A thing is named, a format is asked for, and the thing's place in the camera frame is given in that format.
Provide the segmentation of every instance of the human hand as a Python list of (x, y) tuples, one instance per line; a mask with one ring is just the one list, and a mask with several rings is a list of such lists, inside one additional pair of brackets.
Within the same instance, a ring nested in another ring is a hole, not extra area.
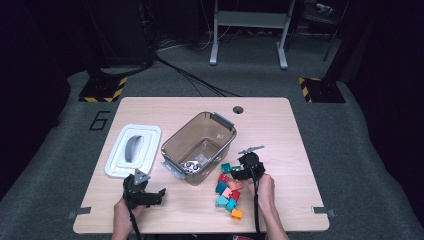
[[(134, 218), (137, 220), (141, 216), (141, 212), (146, 208), (144, 205), (137, 206), (132, 210)], [(112, 240), (126, 240), (133, 230), (133, 226), (130, 219), (130, 213), (128, 207), (125, 204), (125, 200), (121, 197), (115, 204), (113, 216), (113, 234)]]
[[(254, 196), (254, 183), (251, 180), (244, 180), (242, 182), (249, 189), (252, 196)], [(265, 220), (267, 239), (289, 240), (289, 236), (283, 228), (277, 208), (275, 207), (274, 179), (268, 174), (263, 174), (258, 184), (258, 205)]]
[[(255, 186), (251, 180), (243, 180), (243, 185), (255, 196)], [(262, 212), (275, 209), (275, 183), (271, 175), (264, 173), (258, 183), (258, 205)]]

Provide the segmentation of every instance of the toy block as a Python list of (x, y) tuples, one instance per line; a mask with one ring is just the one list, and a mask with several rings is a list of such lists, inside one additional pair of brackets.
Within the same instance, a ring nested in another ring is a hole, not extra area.
[(238, 201), (238, 199), (240, 198), (240, 192), (237, 190), (234, 190), (231, 192), (231, 198)]
[(221, 195), (224, 192), (224, 190), (227, 188), (227, 186), (228, 185), (225, 182), (219, 181), (218, 185), (216, 185), (215, 192)]
[(228, 199), (224, 196), (219, 196), (219, 198), (215, 202), (216, 207), (226, 207), (228, 203)]
[(229, 189), (228, 187), (222, 192), (221, 194), (222, 196), (226, 197), (227, 199), (230, 199), (231, 197), (231, 189)]
[(233, 211), (233, 209), (236, 206), (237, 206), (237, 201), (234, 200), (234, 199), (232, 199), (232, 198), (230, 198), (230, 200), (228, 201), (227, 206), (226, 206), (227, 211), (229, 211), (229, 212)]
[(227, 183), (227, 182), (228, 182), (228, 180), (229, 180), (229, 178), (228, 178), (228, 176), (227, 176), (227, 175), (225, 175), (225, 174), (223, 174), (223, 173), (221, 173), (221, 174), (219, 175), (218, 182), (219, 182), (219, 181), (221, 181), (221, 182), (225, 182), (225, 183)]
[(234, 166), (234, 167), (231, 167), (231, 170), (234, 170), (234, 171), (241, 171), (241, 166)]
[(229, 163), (223, 163), (221, 164), (221, 170), (222, 170), (222, 173), (230, 173), (231, 165)]
[(231, 211), (231, 218), (235, 219), (235, 220), (241, 220), (241, 217), (243, 216), (243, 212), (237, 209), (233, 209), (233, 211)]
[(229, 182), (227, 182), (227, 184), (228, 184), (228, 187), (233, 191), (234, 190), (241, 190), (241, 189), (244, 188), (243, 183), (240, 182), (239, 180), (229, 181)]

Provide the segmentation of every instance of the orange block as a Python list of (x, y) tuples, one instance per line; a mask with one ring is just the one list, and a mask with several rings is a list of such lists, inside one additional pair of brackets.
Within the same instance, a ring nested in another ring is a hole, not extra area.
[(243, 216), (243, 212), (237, 209), (233, 209), (233, 211), (231, 211), (231, 218), (235, 219), (235, 220), (241, 220), (241, 217)]

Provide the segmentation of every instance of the transparent plastic bin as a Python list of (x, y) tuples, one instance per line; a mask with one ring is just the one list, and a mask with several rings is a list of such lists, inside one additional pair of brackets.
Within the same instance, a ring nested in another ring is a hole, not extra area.
[(162, 165), (181, 180), (199, 185), (228, 153), (234, 124), (218, 113), (201, 112), (161, 148)]

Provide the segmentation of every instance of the teal block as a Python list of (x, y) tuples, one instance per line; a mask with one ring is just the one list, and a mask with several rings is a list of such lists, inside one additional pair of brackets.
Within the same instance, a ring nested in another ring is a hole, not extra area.
[(216, 207), (226, 207), (228, 203), (228, 199), (224, 196), (219, 196), (219, 198), (215, 202)]
[(236, 200), (234, 200), (234, 199), (232, 199), (232, 198), (230, 198), (230, 200), (228, 201), (227, 206), (226, 206), (227, 211), (232, 212), (232, 211), (233, 211), (233, 209), (234, 209), (236, 206), (237, 206), (237, 201), (236, 201)]
[(222, 173), (231, 173), (231, 165), (229, 163), (221, 164)]
[(219, 193), (219, 195), (221, 195), (227, 187), (228, 187), (228, 185), (225, 182), (219, 181), (218, 185), (216, 185), (215, 192)]

